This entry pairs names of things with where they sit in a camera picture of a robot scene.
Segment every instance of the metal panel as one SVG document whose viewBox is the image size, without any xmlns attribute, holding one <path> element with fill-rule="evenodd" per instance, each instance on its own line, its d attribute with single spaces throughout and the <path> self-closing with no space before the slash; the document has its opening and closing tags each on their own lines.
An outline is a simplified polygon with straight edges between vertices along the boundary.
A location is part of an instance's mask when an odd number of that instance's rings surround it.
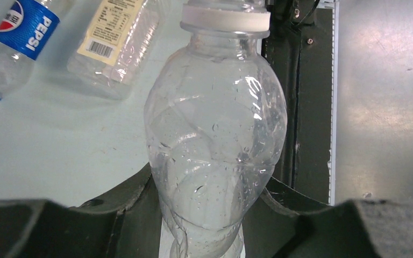
<svg viewBox="0 0 413 258">
<path fill-rule="evenodd" d="M 413 199 L 413 1 L 339 8 L 336 202 Z"/>
</svg>

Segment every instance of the pepsi label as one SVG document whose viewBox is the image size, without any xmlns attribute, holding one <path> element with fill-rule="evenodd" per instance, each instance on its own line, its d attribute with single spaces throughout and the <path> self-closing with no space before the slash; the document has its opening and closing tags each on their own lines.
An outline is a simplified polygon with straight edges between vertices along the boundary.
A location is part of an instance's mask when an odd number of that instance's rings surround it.
<svg viewBox="0 0 413 258">
<path fill-rule="evenodd" d="M 35 0 L 16 0 L 0 24 L 0 42 L 36 60 L 59 18 Z"/>
</svg>

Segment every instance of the black cable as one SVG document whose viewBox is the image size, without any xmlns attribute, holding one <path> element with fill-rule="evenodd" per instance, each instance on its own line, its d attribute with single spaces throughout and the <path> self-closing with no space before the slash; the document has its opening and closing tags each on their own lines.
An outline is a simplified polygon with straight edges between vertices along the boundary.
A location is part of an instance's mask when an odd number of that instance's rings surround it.
<svg viewBox="0 0 413 258">
<path fill-rule="evenodd" d="M 319 6 L 319 3 L 321 2 L 321 0 L 316 0 L 314 2 L 314 5 L 312 6 L 311 10 L 307 13 L 307 15 L 305 15 L 305 17 L 303 17 L 303 19 L 300 20 L 300 22 L 294 26 L 294 28 L 298 28 L 300 26 L 303 25 L 303 22 L 308 19 L 309 17 L 311 17 L 311 15 L 314 13 L 314 11 L 316 10 L 316 8 Z"/>
</svg>

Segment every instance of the crushed plastic bottle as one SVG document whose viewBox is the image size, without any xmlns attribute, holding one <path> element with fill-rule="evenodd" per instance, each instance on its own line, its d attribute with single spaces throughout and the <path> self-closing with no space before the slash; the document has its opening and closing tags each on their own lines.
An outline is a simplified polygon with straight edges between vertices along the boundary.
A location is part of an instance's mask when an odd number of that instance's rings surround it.
<svg viewBox="0 0 413 258">
<path fill-rule="evenodd" d="M 244 214 L 280 158 L 286 101 L 268 62 L 263 1 L 190 0 L 193 35 L 165 64 L 145 105 L 152 173 L 171 258 L 237 258 Z"/>
<path fill-rule="evenodd" d="M 0 24 L 0 100 L 24 86 L 74 0 L 16 0 Z"/>
<path fill-rule="evenodd" d="M 169 8 L 170 0 L 102 0 L 67 69 L 102 96 L 128 97 Z"/>
</svg>

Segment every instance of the clear plastic bottle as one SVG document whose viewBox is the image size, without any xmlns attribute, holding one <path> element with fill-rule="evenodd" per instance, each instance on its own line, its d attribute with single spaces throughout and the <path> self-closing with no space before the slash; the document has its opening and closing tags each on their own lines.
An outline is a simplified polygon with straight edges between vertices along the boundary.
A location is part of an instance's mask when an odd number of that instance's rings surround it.
<svg viewBox="0 0 413 258">
<path fill-rule="evenodd" d="M 145 105 L 152 173 L 171 258 L 240 255 L 237 233 L 270 179 L 286 135 L 286 102 L 257 40 L 263 1 L 190 0 L 193 35 L 164 66 Z"/>
<path fill-rule="evenodd" d="M 0 100 L 28 82 L 35 59 L 73 4 L 74 0 L 14 2 L 0 24 Z"/>
<path fill-rule="evenodd" d="M 129 96 L 137 75 L 143 68 L 153 41 L 166 19 L 170 0 L 118 0 L 102 4 L 92 19 L 85 38 L 70 58 L 67 69 L 91 85 L 95 92 L 112 99 Z M 116 23 L 110 22 L 110 10 L 119 9 Z M 115 42 L 101 39 L 97 28 L 105 28 L 119 36 Z"/>
</svg>

